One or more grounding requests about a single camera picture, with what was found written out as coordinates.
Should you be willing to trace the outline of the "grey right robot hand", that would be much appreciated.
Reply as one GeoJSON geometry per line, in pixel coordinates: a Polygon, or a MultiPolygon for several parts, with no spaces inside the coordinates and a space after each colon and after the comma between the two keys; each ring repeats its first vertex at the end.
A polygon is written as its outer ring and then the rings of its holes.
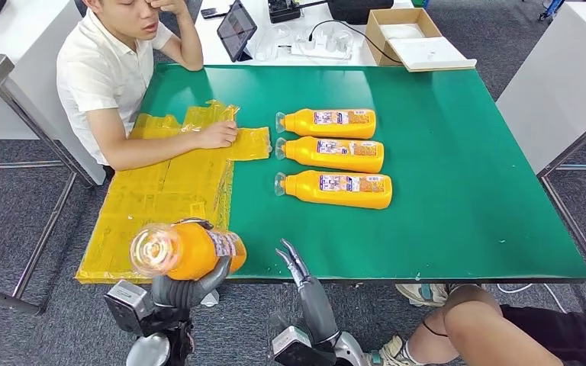
{"type": "Polygon", "coordinates": [[[289,241],[280,239],[280,243],[286,251],[275,251],[285,262],[297,286],[303,320],[313,345],[334,347],[340,331],[323,285],[309,272],[304,260],[289,241]]]}

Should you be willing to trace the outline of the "seated person's left hand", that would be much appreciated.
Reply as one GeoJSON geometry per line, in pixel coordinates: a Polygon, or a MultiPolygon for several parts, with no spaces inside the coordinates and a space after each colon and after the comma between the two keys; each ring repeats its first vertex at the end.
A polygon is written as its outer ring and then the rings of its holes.
{"type": "Polygon", "coordinates": [[[173,13],[175,16],[189,14],[187,5],[183,0],[150,0],[149,3],[153,8],[173,13]]]}

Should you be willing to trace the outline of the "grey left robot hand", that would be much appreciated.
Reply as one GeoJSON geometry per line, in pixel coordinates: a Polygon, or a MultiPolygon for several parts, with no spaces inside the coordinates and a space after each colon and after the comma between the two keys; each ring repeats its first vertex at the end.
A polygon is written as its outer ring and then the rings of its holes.
{"type": "Polygon", "coordinates": [[[191,309],[232,272],[237,238],[201,218],[150,231],[147,249],[155,304],[191,309]]]}

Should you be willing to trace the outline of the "seated person's right hand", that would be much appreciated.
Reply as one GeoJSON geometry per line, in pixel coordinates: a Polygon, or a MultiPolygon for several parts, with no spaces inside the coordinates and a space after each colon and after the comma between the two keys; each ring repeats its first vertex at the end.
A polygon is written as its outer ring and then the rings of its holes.
{"type": "Polygon", "coordinates": [[[217,149],[230,147],[238,135],[234,121],[214,122],[198,132],[197,147],[200,149],[217,149]]]}

